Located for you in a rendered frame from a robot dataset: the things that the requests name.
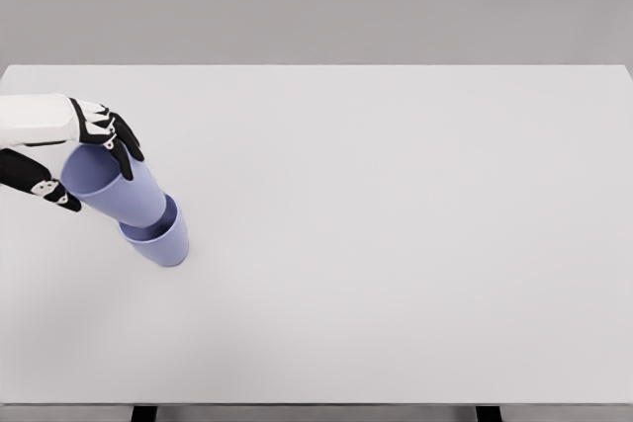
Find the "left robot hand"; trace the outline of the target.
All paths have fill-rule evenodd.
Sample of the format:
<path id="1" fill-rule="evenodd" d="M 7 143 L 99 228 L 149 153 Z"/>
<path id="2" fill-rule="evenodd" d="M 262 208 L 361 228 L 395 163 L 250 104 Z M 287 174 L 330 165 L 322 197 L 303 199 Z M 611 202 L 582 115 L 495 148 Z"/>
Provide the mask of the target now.
<path id="1" fill-rule="evenodd" d="M 144 160 L 131 127 L 103 104 L 61 93 L 0 95 L 0 185 L 81 211 L 80 201 L 48 168 L 14 149 L 68 141 L 104 148 L 128 181 L 134 177 L 131 160 Z"/>

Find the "lavender blue plastic cup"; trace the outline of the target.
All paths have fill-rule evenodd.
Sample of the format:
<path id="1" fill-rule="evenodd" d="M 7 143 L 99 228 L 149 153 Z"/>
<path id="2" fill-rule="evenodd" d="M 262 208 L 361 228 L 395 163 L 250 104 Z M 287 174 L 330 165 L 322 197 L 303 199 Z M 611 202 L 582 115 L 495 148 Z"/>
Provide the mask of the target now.
<path id="1" fill-rule="evenodd" d="M 165 194 L 144 163 L 132 158 L 130 165 L 129 181 L 104 147 L 80 144 L 66 158 L 60 181 L 91 208 L 124 224 L 147 227 L 162 217 Z"/>
<path id="2" fill-rule="evenodd" d="M 119 223 L 118 229 L 142 257 L 161 267 L 174 267 L 188 255 L 188 229 L 179 205 L 169 195 L 165 200 L 166 208 L 156 223 L 147 227 Z"/>

